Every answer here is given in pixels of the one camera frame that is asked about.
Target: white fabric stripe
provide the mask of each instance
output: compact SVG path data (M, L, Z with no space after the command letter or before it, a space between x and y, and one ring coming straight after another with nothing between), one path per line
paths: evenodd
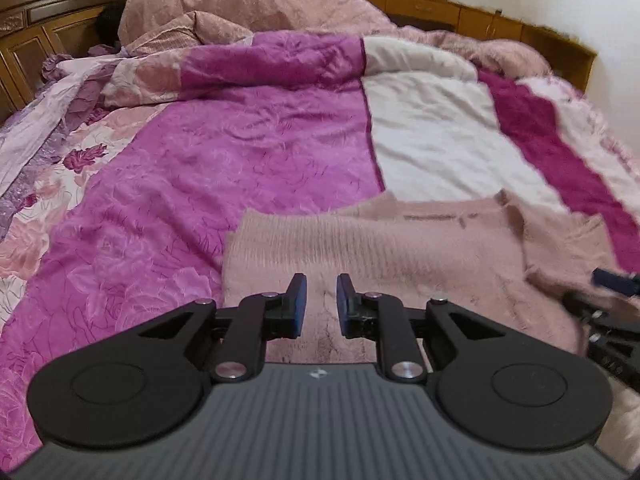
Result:
M524 80L535 95L551 101L556 107L558 130L562 142L597 174L599 174L612 195L634 216L640 225L640 185L620 164L617 155L605 150L601 145L596 124L590 120L589 109L577 99L569 99L544 78Z
M556 190L500 132L488 88L427 72L363 79L386 188L400 200L459 201L508 188L565 211Z

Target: pink sweater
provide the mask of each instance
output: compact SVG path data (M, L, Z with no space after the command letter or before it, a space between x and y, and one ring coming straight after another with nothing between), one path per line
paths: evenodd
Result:
M453 302L571 352L583 332L558 299L589 285L595 267L615 269L600 216L556 214L503 191L462 203L403 203L390 193L334 214L281 217L247 211L225 250L225 304L284 291L308 278L302 337L269 343L284 362L362 362L374 345L340 335L335 282L379 290L420 308L436 291Z

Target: bed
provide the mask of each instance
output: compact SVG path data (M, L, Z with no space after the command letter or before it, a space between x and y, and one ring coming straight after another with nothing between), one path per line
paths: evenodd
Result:
M492 55L479 69L459 55L468 42L417 29L245 37L238 25L219 43L86 58L38 91L47 55L97 43L110 1L0 9L0 103L17 112L0 131L0 469L39 446L24 399L44 363L194 298L223 303L225 236L247 208L311 215L385 189L451 202L509 188L600 214L615 265L640 269L635 163L550 72L515 80L482 68ZM631 467L638 400L612 384L600 444Z

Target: purple fabric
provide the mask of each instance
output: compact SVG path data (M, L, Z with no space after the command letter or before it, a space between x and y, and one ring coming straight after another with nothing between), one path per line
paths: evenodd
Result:
M95 73L89 75L82 83L78 94L69 104L64 118L50 133L47 140L31 158L31 160L20 170L20 173L11 183L8 189L0 197L0 242L6 236L14 215L20 211L27 195L33 192L33 184L36 176L48 165L59 160L62 153L66 136L77 129L85 121L95 122L105 117L108 112L99 106L100 91L113 74L113 70L118 65L119 60L114 63L102 65ZM28 120L29 111L42 99L44 94L39 94L36 100L28 105L24 110L17 112L16 118L0 129L0 140L5 135L11 134L11 126L18 120Z
M316 214L381 191L358 80L360 41L339 42L341 57L338 40L305 41L317 56L284 44L252 59L279 70L256 70L255 81L262 73L280 86L230 86L225 57L210 71L186 69L184 87L209 85L215 99L170 105L52 229L0 338L0 468L39 446L24 396L45 362L194 298L220 301L224 235L246 208ZM289 69L274 64L278 56Z
M558 190L567 207L602 215L620 266L629 272L640 271L638 225L601 176L562 142L553 104L510 79L489 72L480 72L478 79L491 91L502 132Z

